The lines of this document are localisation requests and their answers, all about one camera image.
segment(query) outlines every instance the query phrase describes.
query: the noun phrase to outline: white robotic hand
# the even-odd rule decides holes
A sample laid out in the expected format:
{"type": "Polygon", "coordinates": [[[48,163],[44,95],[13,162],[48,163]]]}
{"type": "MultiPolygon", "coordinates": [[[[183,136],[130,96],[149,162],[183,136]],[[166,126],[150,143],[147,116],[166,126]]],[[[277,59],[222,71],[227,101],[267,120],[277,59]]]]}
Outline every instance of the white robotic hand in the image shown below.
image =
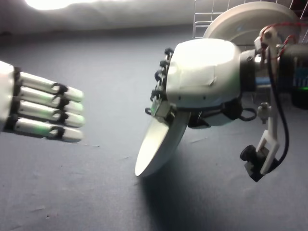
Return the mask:
{"type": "Polygon", "coordinates": [[[79,142],[82,98],[77,89],[0,61],[0,132],[79,142]]]}

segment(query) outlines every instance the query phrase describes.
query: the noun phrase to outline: green light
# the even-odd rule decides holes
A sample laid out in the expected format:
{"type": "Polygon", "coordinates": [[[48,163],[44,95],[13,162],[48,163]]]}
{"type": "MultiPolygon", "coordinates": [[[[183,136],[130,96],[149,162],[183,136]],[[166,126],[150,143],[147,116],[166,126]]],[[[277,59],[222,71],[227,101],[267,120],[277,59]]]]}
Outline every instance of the green light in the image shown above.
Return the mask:
{"type": "Polygon", "coordinates": [[[299,90],[308,90],[308,87],[298,88],[299,90]]]}

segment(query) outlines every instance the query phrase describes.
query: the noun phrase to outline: black cable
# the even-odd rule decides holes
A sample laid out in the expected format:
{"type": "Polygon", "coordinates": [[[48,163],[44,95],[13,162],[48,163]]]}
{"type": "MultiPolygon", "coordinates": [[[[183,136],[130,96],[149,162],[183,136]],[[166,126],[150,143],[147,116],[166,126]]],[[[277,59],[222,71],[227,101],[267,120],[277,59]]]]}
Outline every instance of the black cable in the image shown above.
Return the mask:
{"type": "Polygon", "coordinates": [[[284,113],[283,113],[283,109],[282,109],[282,106],[281,106],[281,103],[280,103],[280,100],[279,100],[279,95],[278,95],[276,83],[275,83],[275,80],[274,80],[274,75],[273,75],[273,72],[272,72],[270,50],[268,50],[268,71],[269,71],[271,88],[272,88],[273,95],[274,95],[274,98],[275,98],[275,101],[276,101],[278,112],[279,112],[281,120],[282,120],[282,124],[283,124],[283,128],[284,128],[284,135],[285,135],[284,151],[283,151],[283,154],[280,157],[278,164],[276,166],[276,167],[278,167],[283,162],[285,157],[287,156],[288,149],[289,149],[289,139],[290,139],[290,137],[289,137],[289,128],[288,128],[287,120],[286,120],[284,113]]]}
{"type": "Polygon", "coordinates": [[[240,118],[239,118],[241,121],[249,122],[249,121],[254,120],[257,117],[257,112],[255,111],[254,108],[243,108],[243,111],[252,112],[254,115],[251,116],[251,117],[244,117],[244,116],[241,115],[240,118]]]}

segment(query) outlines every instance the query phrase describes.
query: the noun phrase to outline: robot finger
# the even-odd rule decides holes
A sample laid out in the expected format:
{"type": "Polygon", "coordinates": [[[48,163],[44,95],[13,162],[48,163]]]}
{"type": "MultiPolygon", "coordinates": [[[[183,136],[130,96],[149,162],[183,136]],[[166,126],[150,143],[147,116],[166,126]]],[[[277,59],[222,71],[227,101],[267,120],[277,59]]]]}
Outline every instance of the robot finger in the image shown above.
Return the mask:
{"type": "Polygon", "coordinates": [[[81,114],[83,111],[83,106],[81,103],[70,101],[65,96],[55,96],[28,87],[21,87],[17,96],[21,100],[42,104],[44,106],[53,107],[78,115],[81,114]]]}
{"type": "Polygon", "coordinates": [[[81,115],[61,111],[59,109],[47,107],[37,103],[21,100],[16,103],[15,107],[18,115],[30,116],[41,120],[48,120],[50,122],[57,122],[75,128],[84,125],[84,117],[81,115]]]}
{"type": "Polygon", "coordinates": [[[79,142],[83,139],[81,131],[62,127],[59,125],[44,123],[23,117],[10,117],[6,131],[21,135],[43,138],[51,140],[60,140],[64,142],[79,142]]]}
{"type": "Polygon", "coordinates": [[[68,100],[73,100],[75,102],[80,102],[83,99],[83,93],[80,90],[26,72],[19,73],[18,82],[21,86],[41,90],[54,95],[64,95],[68,100]]]}

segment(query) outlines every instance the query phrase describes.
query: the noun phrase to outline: wire basket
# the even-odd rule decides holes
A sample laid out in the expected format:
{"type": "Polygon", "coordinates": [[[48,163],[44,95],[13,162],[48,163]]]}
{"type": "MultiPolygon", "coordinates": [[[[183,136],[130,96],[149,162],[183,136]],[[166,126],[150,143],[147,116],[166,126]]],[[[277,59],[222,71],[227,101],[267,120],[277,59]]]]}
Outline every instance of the wire basket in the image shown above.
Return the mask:
{"type": "MultiPolygon", "coordinates": [[[[193,14],[193,31],[192,37],[194,39],[203,38],[203,34],[210,24],[223,12],[228,9],[245,4],[248,2],[254,2],[256,0],[194,0],[194,14],[193,14]]],[[[302,21],[308,19],[308,0],[274,0],[269,2],[275,2],[277,4],[284,5],[295,12],[295,14],[302,21]]],[[[302,28],[302,35],[300,36],[300,42],[308,42],[308,28],[302,28]]],[[[237,44],[241,50],[252,49],[253,44],[237,44]]]]}

